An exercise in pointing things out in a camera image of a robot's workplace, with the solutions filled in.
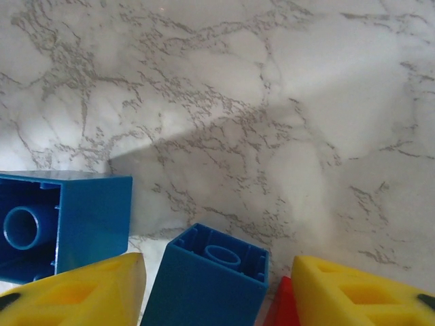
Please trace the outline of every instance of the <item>blue plastic block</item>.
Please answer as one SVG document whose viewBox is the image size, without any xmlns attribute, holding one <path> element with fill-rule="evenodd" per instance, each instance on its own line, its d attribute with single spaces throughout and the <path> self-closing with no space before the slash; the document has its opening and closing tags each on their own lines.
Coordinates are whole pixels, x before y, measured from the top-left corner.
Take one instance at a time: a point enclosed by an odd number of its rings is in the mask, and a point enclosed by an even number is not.
<svg viewBox="0 0 435 326">
<path fill-rule="evenodd" d="M 132 183 L 75 171 L 0 173 L 0 280 L 28 283 L 125 252 Z"/>
<path fill-rule="evenodd" d="M 268 252 L 195 224 L 166 247 L 141 326 L 252 326 Z"/>
</svg>

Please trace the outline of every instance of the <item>building block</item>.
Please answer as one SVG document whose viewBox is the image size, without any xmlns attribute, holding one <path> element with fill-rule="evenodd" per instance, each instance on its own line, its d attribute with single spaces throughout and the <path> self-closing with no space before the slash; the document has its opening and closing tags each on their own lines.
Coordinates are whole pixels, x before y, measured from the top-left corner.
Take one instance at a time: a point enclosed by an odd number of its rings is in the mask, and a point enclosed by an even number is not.
<svg viewBox="0 0 435 326">
<path fill-rule="evenodd" d="M 166 247 L 141 326 L 252 326 L 268 252 L 201 224 Z"/>
<path fill-rule="evenodd" d="M 294 296 L 302 326 L 434 326 L 434 296 L 315 257 L 295 257 Z"/>
<path fill-rule="evenodd" d="M 263 326 L 300 326 L 292 279 L 284 276 Z"/>
<path fill-rule="evenodd" d="M 124 253 L 133 179 L 0 173 L 0 280 L 28 283 Z"/>
<path fill-rule="evenodd" d="M 100 261 L 0 296 L 1 326 L 136 326 L 145 291 L 142 254 Z"/>
</svg>

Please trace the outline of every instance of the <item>red plastic piece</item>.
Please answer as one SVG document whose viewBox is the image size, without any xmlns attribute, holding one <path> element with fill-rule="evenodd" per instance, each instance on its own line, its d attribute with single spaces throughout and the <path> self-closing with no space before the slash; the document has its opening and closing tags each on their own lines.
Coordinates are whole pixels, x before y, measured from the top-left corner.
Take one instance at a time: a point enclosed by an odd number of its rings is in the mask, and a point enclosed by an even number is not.
<svg viewBox="0 0 435 326">
<path fill-rule="evenodd" d="M 278 292 L 267 312 L 263 326 L 300 326 L 290 278 L 284 276 L 281 279 Z"/>
</svg>

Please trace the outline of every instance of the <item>white marble countertop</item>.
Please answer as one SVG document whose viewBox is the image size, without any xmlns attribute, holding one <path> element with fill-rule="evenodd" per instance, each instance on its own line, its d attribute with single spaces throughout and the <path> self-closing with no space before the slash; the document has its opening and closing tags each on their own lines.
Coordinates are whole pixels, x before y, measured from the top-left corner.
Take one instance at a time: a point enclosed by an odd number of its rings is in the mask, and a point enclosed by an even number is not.
<svg viewBox="0 0 435 326">
<path fill-rule="evenodd" d="M 435 291 L 434 103 L 430 0 L 0 2 L 0 170 L 133 174 L 147 293 L 197 221 Z"/>
</svg>

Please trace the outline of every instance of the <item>toy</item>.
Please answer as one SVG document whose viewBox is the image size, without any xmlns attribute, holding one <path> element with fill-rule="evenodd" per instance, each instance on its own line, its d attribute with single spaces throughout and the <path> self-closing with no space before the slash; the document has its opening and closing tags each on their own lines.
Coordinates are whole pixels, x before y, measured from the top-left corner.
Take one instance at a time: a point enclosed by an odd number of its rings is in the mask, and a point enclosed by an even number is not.
<svg viewBox="0 0 435 326">
<path fill-rule="evenodd" d="M 0 174 L 0 280 L 28 283 L 126 251 L 132 178 Z"/>
<path fill-rule="evenodd" d="M 252 326 L 267 288 L 267 251 L 195 224 L 167 245 L 141 326 Z"/>
<path fill-rule="evenodd" d="M 435 325 L 433 295 L 387 278 L 299 256 L 292 281 L 302 326 Z"/>
<path fill-rule="evenodd" d="M 290 278 L 284 276 L 281 279 L 263 326 L 300 326 Z"/>
<path fill-rule="evenodd" d="M 1 326 L 136 326 L 145 291 L 140 253 L 128 253 L 12 289 Z"/>
</svg>

